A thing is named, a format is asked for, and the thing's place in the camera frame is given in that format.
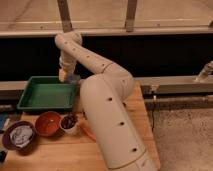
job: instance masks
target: orange bowl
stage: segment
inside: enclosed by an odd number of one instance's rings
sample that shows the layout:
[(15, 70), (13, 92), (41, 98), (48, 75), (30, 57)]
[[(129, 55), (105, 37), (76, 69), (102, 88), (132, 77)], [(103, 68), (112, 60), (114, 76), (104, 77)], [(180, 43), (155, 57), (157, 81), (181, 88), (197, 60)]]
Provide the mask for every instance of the orange bowl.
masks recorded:
[(54, 111), (42, 113), (35, 122), (36, 133), (40, 136), (49, 137), (55, 134), (60, 128), (61, 116)]

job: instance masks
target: wooden surface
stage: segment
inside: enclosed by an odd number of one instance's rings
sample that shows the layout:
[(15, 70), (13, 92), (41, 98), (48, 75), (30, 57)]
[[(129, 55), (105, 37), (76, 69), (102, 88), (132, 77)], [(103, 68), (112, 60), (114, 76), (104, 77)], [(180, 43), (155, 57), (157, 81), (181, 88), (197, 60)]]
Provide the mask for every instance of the wooden surface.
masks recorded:
[[(138, 83), (134, 92), (125, 101), (126, 109), (136, 129), (160, 168), (160, 161), (149, 124), (149, 119)], [(75, 104), (75, 112), (81, 111), (80, 100)], [(36, 115), (23, 114), (22, 120), (35, 122)], [(54, 137), (36, 137), (24, 151), (9, 151), (6, 161), (0, 165), (1, 171), (107, 171), (97, 144), (81, 132), (78, 136), (69, 136), (62, 131)]]

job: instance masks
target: small object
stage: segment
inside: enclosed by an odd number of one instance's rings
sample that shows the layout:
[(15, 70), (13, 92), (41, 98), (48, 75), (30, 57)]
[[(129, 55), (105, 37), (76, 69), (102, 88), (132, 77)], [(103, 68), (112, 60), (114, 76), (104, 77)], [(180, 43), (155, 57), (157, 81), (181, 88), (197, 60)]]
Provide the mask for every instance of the small object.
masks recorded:
[(30, 137), (32, 135), (33, 130), (29, 125), (21, 125), (12, 130), (10, 133), (10, 139), (16, 146), (24, 147), (29, 143)]
[[(27, 121), (19, 121), (11, 125), (3, 134), (2, 144), (8, 150), (21, 150), (28, 146), (32, 142), (35, 136), (35, 128), (33, 124)], [(25, 137), (23, 141), (19, 141), (20, 137)]]
[(77, 124), (77, 117), (73, 114), (68, 114), (60, 121), (60, 127), (70, 135), (77, 135), (79, 127)]
[(7, 153), (5, 151), (0, 152), (0, 163), (4, 162), (6, 156), (7, 156)]
[(54, 111), (42, 113), (35, 122), (35, 130), (38, 135), (49, 137), (55, 134), (59, 129), (61, 116)]

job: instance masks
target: metal bracket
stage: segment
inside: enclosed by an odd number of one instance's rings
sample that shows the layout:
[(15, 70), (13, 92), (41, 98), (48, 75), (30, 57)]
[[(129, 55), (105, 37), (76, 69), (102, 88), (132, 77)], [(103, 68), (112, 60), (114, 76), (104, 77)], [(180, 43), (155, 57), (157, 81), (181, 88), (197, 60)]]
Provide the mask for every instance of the metal bracket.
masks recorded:
[(126, 32), (133, 32), (135, 23), (135, 14), (137, 8), (137, 0), (128, 0), (125, 28)]
[(73, 30), (69, 7), (67, 0), (57, 0), (58, 1), (58, 8), (61, 16), (62, 28), (64, 32), (70, 32)]

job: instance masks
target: bowl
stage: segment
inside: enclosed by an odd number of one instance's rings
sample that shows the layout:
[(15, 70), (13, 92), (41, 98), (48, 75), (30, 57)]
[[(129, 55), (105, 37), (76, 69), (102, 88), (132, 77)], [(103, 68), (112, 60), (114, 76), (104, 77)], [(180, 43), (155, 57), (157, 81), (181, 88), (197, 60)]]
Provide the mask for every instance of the bowl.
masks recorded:
[(35, 130), (38, 135), (49, 137), (54, 135), (60, 128), (61, 116), (58, 112), (47, 111), (42, 113), (35, 122)]
[[(19, 138), (20, 136), (22, 137), (22, 144), (16, 144), (14, 137), (16, 136), (16, 139), (18, 138), (17, 136), (17, 130), (19, 130)], [(3, 146), (8, 149), (8, 150), (21, 150), (25, 147), (27, 147), (35, 137), (35, 128), (32, 123), (28, 121), (19, 121), (11, 125), (3, 134), (2, 137), (2, 144)]]

